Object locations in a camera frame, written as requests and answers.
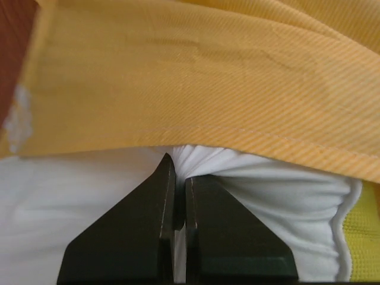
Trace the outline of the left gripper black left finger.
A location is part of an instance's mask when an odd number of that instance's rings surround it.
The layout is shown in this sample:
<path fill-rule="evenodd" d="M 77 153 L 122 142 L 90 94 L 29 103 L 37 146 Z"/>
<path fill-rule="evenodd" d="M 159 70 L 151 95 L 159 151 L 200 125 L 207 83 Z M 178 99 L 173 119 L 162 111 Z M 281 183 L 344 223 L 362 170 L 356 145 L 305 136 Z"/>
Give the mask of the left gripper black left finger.
<path fill-rule="evenodd" d="M 175 168 L 156 170 L 66 247 L 58 284 L 170 284 Z"/>

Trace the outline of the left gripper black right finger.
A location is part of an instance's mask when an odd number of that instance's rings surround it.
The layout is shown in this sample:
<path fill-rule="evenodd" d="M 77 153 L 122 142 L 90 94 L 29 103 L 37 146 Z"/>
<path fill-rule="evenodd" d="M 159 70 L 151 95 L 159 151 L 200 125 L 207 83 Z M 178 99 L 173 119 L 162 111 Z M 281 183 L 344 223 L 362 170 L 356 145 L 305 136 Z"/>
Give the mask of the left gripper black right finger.
<path fill-rule="evenodd" d="M 292 250 L 214 176 L 185 182 L 186 281 L 292 284 Z"/>

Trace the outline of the white pillow yellow edge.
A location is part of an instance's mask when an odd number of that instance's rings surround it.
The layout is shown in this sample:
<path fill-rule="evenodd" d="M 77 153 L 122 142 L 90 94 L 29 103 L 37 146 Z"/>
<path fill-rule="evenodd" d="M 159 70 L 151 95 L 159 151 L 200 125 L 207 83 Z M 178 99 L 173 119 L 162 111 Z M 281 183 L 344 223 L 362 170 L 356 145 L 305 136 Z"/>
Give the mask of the white pillow yellow edge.
<path fill-rule="evenodd" d="M 226 148 L 185 145 L 1 160 L 1 283 L 54 284 L 67 244 L 171 155 L 177 185 L 215 175 L 294 253 L 302 281 L 379 280 L 376 187 Z"/>

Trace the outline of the yellow pillowcase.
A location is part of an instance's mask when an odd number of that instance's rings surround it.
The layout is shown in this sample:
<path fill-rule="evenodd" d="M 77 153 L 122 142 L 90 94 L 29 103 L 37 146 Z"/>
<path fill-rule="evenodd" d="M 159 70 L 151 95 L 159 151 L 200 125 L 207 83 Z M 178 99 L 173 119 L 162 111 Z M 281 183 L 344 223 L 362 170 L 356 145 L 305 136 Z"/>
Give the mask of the yellow pillowcase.
<path fill-rule="evenodd" d="M 379 182 L 379 2 L 42 1 L 2 157 L 187 144 Z"/>

